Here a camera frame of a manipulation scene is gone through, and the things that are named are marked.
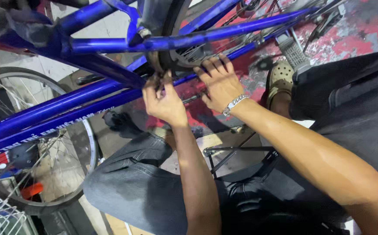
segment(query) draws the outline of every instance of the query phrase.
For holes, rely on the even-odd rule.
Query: gray pedal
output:
[[[280,51],[286,57],[287,61],[290,63],[290,66],[292,66],[293,70],[297,72],[297,74],[301,74],[311,68],[310,61],[305,54],[303,54],[293,37],[288,37],[284,34],[279,36],[277,39],[279,41]]]

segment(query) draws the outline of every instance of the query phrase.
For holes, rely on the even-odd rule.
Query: hand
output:
[[[157,76],[149,78],[143,88],[143,99],[147,114],[165,120],[172,127],[187,126],[186,109],[173,87],[171,72],[167,71],[163,77],[165,93],[162,92],[161,86],[158,91],[155,90],[158,80]]]
[[[204,94],[202,96],[203,102],[208,108],[223,112],[233,99],[244,94],[244,90],[228,57],[219,54],[219,58],[224,62],[225,66],[216,57],[202,62],[203,67],[206,68],[210,75],[199,67],[195,67],[193,70],[208,88],[209,97]]]

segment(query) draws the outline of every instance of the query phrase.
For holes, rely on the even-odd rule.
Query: forearm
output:
[[[215,181],[189,126],[173,128],[176,139],[188,234],[219,234],[221,215]]]
[[[289,163],[341,205],[378,200],[378,172],[361,158],[247,99],[231,111],[265,137]]]

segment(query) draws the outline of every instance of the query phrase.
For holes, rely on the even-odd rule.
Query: dark gray jeans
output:
[[[316,120],[312,130],[354,152],[378,171],[378,53],[314,67],[294,81],[291,116]],[[158,168],[170,155],[171,148],[163,139],[144,133],[87,176],[85,195],[99,210],[148,232],[186,234],[180,176]],[[216,180],[222,208],[240,197],[251,200],[266,191],[325,221],[336,222],[344,215],[337,203],[301,177],[284,158],[273,162],[266,177],[251,174],[261,166],[252,166],[248,179],[228,188],[228,183]],[[221,213],[223,221],[234,216]]]

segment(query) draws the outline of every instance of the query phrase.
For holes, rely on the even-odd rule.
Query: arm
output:
[[[168,122],[173,130],[183,200],[188,220],[187,234],[221,233],[221,214],[215,181],[188,125],[185,107],[171,83],[165,76],[165,95],[155,91],[153,80],[147,81],[143,98],[147,113]]]
[[[220,57],[225,66],[218,59],[203,63],[211,76],[195,69],[209,91],[203,101],[218,112],[244,93],[231,62]],[[251,99],[241,101],[231,114],[265,137],[304,178],[344,206],[364,233],[378,234],[378,172],[372,166]]]

